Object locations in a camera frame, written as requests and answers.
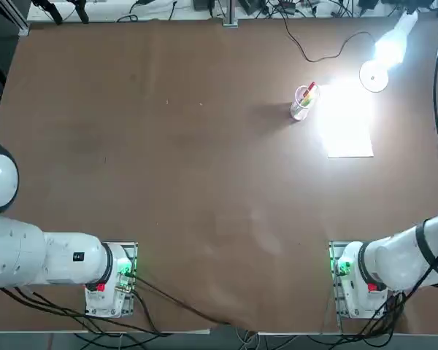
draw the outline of white paper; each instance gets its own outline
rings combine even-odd
[[[318,129],[328,157],[373,157],[371,93],[359,82],[335,82],[320,88]]]

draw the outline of white sphere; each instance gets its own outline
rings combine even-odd
[[[8,206],[18,191],[18,169],[6,155],[0,154],[0,208]]]

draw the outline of black ring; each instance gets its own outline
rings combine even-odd
[[[86,284],[86,288],[88,288],[92,292],[96,290],[99,284],[106,284],[109,281],[110,275],[112,274],[112,267],[114,263],[112,250],[110,250],[107,243],[102,242],[101,245],[105,248],[105,251],[107,253],[107,267],[105,268],[104,274],[98,281]]]
[[[365,266],[365,250],[371,242],[364,242],[358,251],[357,261],[360,270],[360,274],[367,284],[374,284],[377,287],[377,290],[386,289],[386,285],[382,282],[374,279],[368,272]]]
[[[433,266],[433,264],[436,260],[436,257],[434,256],[433,252],[431,251],[429,244],[426,243],[426,238],[425,238],[425,223],[428,220],[429,219],[427,219],[424,222],[422,222],[421,224],[415,226],[415,238],[417,239],[417,245],[418,245],[420,252],[423,255],[423,258],[425,258],[426,262],[430,266]],[[438,273],[438,263],[436,266],[433,267],[433,269],[435,270],[436,273]]]

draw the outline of clear plastic cup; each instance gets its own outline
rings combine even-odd
[[[293,102],[291,104],[291,116],[293,119],[298,121],[302,121],[307,117],[308,111],[310,110],[310,108],[312,108],[312,106],[320,97],[320,89],[317,85],[315,85],[311,91],[311,93],[313,94],[311,102],[307,106],[301,105],[300,101],[304,99],[304,93],[307,88],[308,86],[306,85],[299,86],[295,91]]]

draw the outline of green light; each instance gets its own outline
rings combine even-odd
[[[341,276],[346,276],[350,273],[350,262],[343,262],[339,264],[339,274]]]

